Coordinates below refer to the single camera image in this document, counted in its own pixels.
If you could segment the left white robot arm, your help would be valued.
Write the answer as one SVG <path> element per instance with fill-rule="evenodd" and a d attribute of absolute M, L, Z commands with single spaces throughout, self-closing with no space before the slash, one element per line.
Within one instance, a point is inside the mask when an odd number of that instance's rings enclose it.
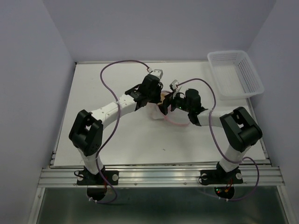
<path fill-rule="evenodd" d="M 115 102 L 91 112 L 81 110 L 77 114 L 69 139 L 78 149 L 84 167 L 89 171 L 87 177 L 92 183 L 101 183 L 104 178 L 104 166 L 97 155 L 97 151 L 103 145 L 104 129 L 120 117 L 146 106 L 147 103 L 160 103 L 162 76 L 162 70 L 154 70 L 145 76 L 141 84 L 127 90 Z"/>

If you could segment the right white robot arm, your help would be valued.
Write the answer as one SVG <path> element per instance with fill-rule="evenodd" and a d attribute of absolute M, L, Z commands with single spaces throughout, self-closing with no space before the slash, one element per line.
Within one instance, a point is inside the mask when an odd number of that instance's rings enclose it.
<path fill-rule="evenodd" d="M 215 170 L 215 177 L 220 182 L 231 178 L 232 171 L 242 162 L 246 152 L 263 136 L 261 128 L 244 107 L 238 107 L 231 112 L 206 109 L 195 89 L 186 90 L 183 96 L 180 92 L 168 93 L 158 107 L 163 115 L 180 109 L 187 113 L 192 124 L 208 126 L 216 147 L 219 147 L 219 144 L 213 127 L 224 130 L 229 146 L 225 153 L 221 152 L 223 158 L 219 161 L 220 168 Z"/>

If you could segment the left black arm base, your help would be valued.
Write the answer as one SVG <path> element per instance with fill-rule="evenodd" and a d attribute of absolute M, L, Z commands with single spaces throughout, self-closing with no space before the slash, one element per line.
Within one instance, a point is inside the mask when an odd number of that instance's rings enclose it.
<path fill-rule="evenodd" d="M 118 185 L 119 171 L 105 170 L 93 175 L 86 168 L 75 170 L 74 175 L 77 178 L 78 186 L 86 186 L 86 195 L 89 201 L 97 204 L 109 204 L 114 202 L 117 197 L 117 191 L 114 186 Z"/>

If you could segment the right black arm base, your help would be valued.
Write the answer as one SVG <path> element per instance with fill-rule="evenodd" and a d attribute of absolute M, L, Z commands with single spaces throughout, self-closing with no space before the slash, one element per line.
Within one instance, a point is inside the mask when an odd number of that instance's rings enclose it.
<path fill-rule="evenodd" d="M 215 194 L 220 199 L 230 200 L 235 194 L 234 184 L 243 184 L 243 178 L 239 167 L 226 172 L 218 162 L 215 169 L 200 171 L 198 181 L 201 185 L 216 185 Z"/>

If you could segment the white plastic basket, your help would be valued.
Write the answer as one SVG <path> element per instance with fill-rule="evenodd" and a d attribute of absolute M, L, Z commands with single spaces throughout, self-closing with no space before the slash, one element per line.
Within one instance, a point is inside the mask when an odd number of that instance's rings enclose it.
<path fill-rule="evenodd" d="M 263 83 L 245 51 L 215 51 L 207 58 L 220 99 L 246 99 L 264 93 Z"/>

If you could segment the aluminium mounting rail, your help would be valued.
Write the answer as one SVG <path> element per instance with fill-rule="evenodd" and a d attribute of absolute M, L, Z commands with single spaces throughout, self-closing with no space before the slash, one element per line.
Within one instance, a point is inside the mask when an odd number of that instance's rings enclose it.
<path fill-rule="evenodd" d="M 176 166 L 107 166 L 107 170 L 119 172 L 118 188 L 161 188 L 161 187 L 200 187 L 198 178 L 203 170 L 212 170 L 215 165 L 176 165 Z M 38 181 L 40 188 L 77 187 L 74 169 L 43 169 Z M 278 167 L 242 165 L 240 171 L 242 186 L 284 186 L 285 182 Z"/>

